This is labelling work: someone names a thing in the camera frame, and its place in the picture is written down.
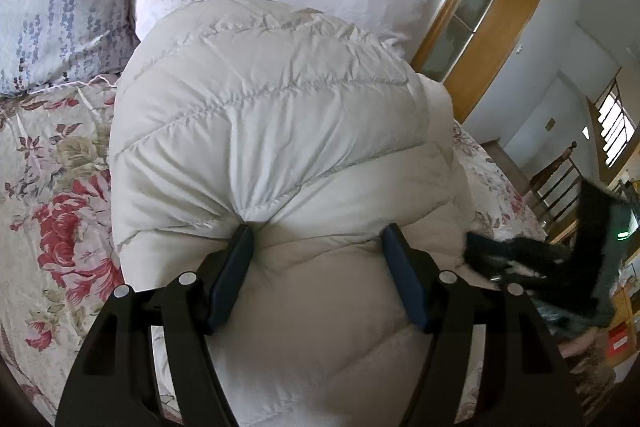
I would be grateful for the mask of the person's right hand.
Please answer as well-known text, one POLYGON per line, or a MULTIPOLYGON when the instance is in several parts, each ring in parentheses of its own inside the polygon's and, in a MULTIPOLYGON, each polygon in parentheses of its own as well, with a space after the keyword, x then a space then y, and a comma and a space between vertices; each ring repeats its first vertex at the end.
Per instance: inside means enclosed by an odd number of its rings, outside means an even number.
POLYGON ((608 331, 593 327, 575 339, 559 343, 558 348, 563 359, 582 358, 586 355, 597 355, 602 358, 607 342, 608 331))

